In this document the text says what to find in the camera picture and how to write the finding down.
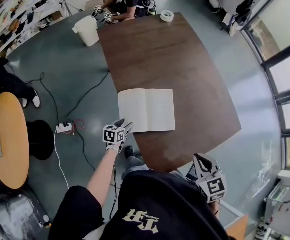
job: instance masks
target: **white tape roll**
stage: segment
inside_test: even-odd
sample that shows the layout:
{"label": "white tape roll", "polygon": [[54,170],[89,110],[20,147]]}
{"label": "white tape roll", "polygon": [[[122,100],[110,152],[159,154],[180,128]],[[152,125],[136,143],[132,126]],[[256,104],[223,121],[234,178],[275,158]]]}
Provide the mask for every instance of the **white tape roll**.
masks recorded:
{"label": "white tape roll", "polygon": [[163,10],[160,14],[160,19],[164,22],[171,22],[174,19],[174,13],[169,10]]}

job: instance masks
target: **extension cord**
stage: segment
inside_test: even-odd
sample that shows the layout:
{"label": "extension cord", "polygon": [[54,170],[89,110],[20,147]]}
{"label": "extension cord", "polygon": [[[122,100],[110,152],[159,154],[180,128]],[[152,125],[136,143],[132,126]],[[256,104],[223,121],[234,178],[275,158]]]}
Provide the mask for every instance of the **extension cord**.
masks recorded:
{"label": "extension cord", "polygon": [[70,122],[66,123],[65,125],[63,123],[60,123],[56,126],[56,131],[58,134],[72,131],[72,124]]}

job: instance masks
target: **bucket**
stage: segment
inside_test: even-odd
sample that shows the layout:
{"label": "bucket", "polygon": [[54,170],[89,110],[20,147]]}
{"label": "bucket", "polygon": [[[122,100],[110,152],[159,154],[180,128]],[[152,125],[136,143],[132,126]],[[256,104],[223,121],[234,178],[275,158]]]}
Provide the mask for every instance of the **bucket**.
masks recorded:
{"label": "bucket", "polygon": [[86,46],[90,47],[100,40],[97,33],[97,20],[92,16],[86,16],[77,22],[73,28],[75,34],[79,34]]}

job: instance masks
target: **shirt logo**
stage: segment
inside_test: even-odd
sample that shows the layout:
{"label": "shirt logo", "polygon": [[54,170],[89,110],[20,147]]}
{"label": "shirt logo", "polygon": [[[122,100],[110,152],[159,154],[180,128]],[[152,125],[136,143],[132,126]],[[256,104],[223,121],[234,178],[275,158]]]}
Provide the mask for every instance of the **shirt logo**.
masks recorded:
{"label": "shirt logo", "polygon": [[136,211],[131,209],[130,212],[126,214],[126,217],[123,218],[123,220],[126,222],[141,223],[137,227],[142,231],[152,231],[153,234],[159,232],[157,225],[154,226],[154,223],[159,222],[159,218],[147,215],[147,211]]}

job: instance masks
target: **open book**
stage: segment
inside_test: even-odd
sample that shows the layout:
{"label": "open book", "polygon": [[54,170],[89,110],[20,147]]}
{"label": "open book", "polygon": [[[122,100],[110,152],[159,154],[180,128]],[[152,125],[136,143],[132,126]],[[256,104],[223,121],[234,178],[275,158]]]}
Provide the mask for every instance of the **open book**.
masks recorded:
{"label": "open book", "polygon": [[173,90],[130,89],[118,94],[119,117],[133,133],[175,131]]}

